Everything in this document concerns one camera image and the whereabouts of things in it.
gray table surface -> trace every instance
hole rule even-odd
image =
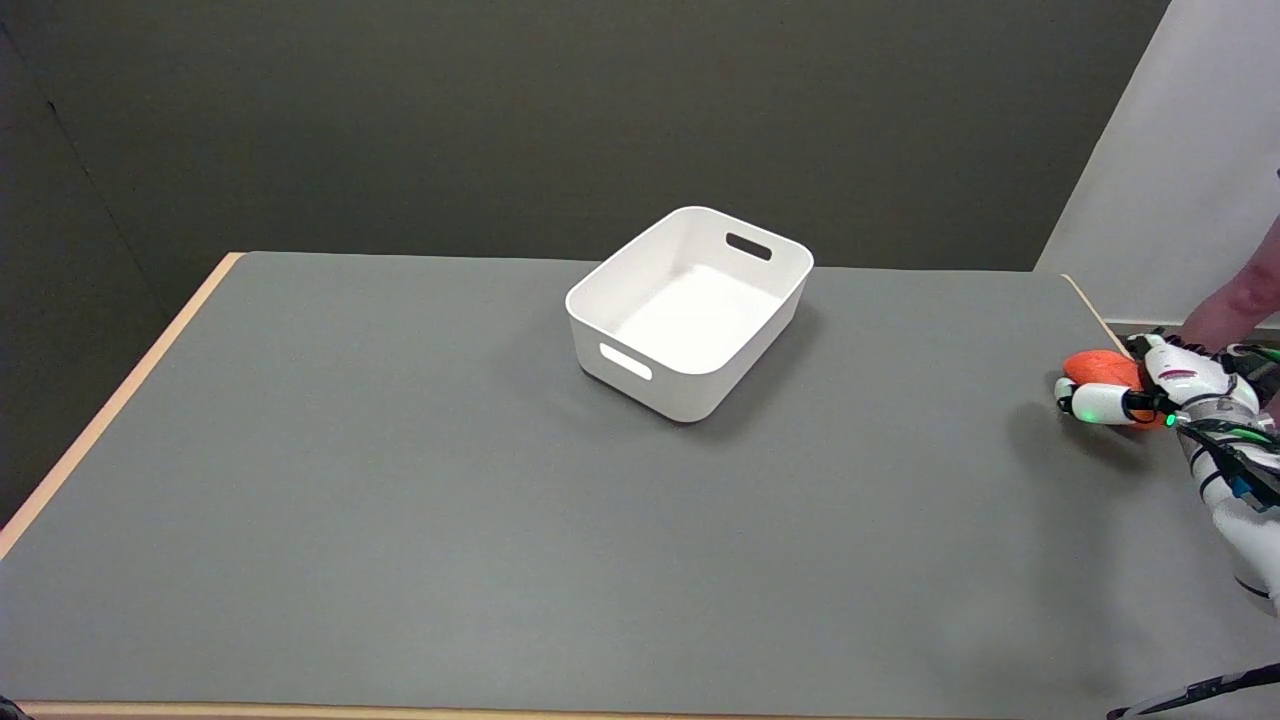
[[[1171,438],[1056,414],[1062,278],[817,269],[682,427],[577,368],[590,268],[241,259],[0,562],[0,692],[1079,719],[1280,655]]]

orange object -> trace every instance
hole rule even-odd
[[[1142,391],[1142,377],[1138,373],[1138,363],[1116,352],[1115,350],[1085,350],[1076,352],[1062,363],[1062,373],[1076,384],[1106,383],[1111,386],[1125,386],[1130,389]],[[1135,428],[1162,428],[1165,415],[1151,410],[1135,411],[1133,416],[1138,423]]]

wooden table edge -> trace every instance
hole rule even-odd
[[[774,715],[658,715],[525,710],[259,705],[236,702],[20,702],[36,720],[801,720]],[[803,720],[928,720],[908,717],[804,717]]]
[[[40,480],[40,484],[36,486],[36,489],[27,497],[27,501],[22,503],[18,512],[9,519],[9,523],[5,524],[4,528],[0,528],[0,560],[4,560],[5,555],[13,550],[14,543],[18,542],[22,533],[31,527],[31,524],[36,520],[36,516],[40,515],[40,511],[45,509],[45,505],[52,500],[54,493],[63,487],[63,483],[67,482],[67,477],[72,474],[76,465],[78,465],[79,461],[83,460],[84,455],[88,454],[90,448],[93,447],[93,443],[102,436],[106,427],[111,424],[111,420],[114,420],[115,415],[119,414],[122,407],[124,407],[124,404],[133,397],[134,392],[137,392],[142,380],[147,379],[151,370],[157,363],[160,363],[160,359],[164,357],[164,354],[169,350],[169,346],[173,345],[173,341],[178,340],[178,336],[182,334],[187,323],[196,316],[200,306],[209,300],[209,296],[212,295],[218,283],[227,277],[232,265],[234,265],[236,261],[243,255],[243,252],[228,252],[227,256],[218,263],[214,272],[210,273],[209,277],[205,278],[205,282],[200,284],[200,288],[196,290],[196,295],[191,296],[191,300],[183,305],[182,310],[178,311],[178,315],[174,316],[172,323],[169,323],[169,327],[160,333],[160,337],[155,341],[151,348],[147,350],[147,354],[142,356],[142,360],[138,360],[138,364],[133,366],[133,370],[129,370],[129,374],[124,378],[124,382],[120,383],[120,387],[115,388],[111,397],[106,400],[106,405],[102,405],[102,409],[97,411],[97,415],[93,415],[93,419],[88,421],[84,430],[76,438],[76,442],[67,448],[67,452],[63,454],[61,459],[59,459],[54,468],[49,470],[45,479]]]
[[[106,405],[90,420],[84,432],[76,438],[76,442],[63,454],[56,465],[45,475],[45,479],[31,493],[31,497],[18,509],[18,512],[4,528],[0,528],[0,560],[13,548],[22,533],[31,527],[40,511],[54,497],[54,493],[63,486],[76,465],[93,447],[97,438],[102,436],[106,427],[115,419],[115,415],[124,407],[124,404],[133,397],[133,393],[147,378],[151,370],[160,363],[164,354],[173,342],[187,328],[191,319],[200,311],[201,305],[209,300],[218,284],[227,277],[232,266],[239,260],[243,252],[228,252],[225,258],[214,268],[214,272],[205,278],[200,288],[191,300],[182,307],[178,315],[169,323],[169,327],[160,334],[155,345],[142,356],[142,360],[129,372],[120,387],[111,393]],[[1120,351],[1124,351],[1120,338],[1111,331],[1098,311],[1089,302],[1088,296],[1080,286],[1064,274],[1062,278],[1071,284],[1075,293],[1088,307],[1093,318],[1102,325],[1111,342]],[[518,711],[518,710],[451,710],[451,708],[407,708],[407,707],[357,707],[357,706],[314,706],[314,705],[252,705],[252,703],[198,703],[198,702],[58,702],[58,701],[19,701],[22,708],[41,720],[44,717],[59,720],[101,720],[115,717],[145,717],[148,720],[211,720],[221,717],[234,717],[238,720],[513,720],[516,717],[539,719],[566,719],[566,720],[632,720],[644,717],[645,720],[680,720],[689,717],[723,719],[726,715],[636,715],[623,712],[548,712],[548,711]],[[840,720],[873,720],[858,717],[842,717]]]

gray wall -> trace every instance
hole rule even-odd
[[[0,518],[230,250],[1030,269],[1165,5],[0,0]]]
[[[0,524],[164,323],[58,119],[0,37]]]

white wall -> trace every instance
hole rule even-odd
[[[1280,213],[1277,168],[1280,1],[1174,0],[1036,269],[1180,324]]]

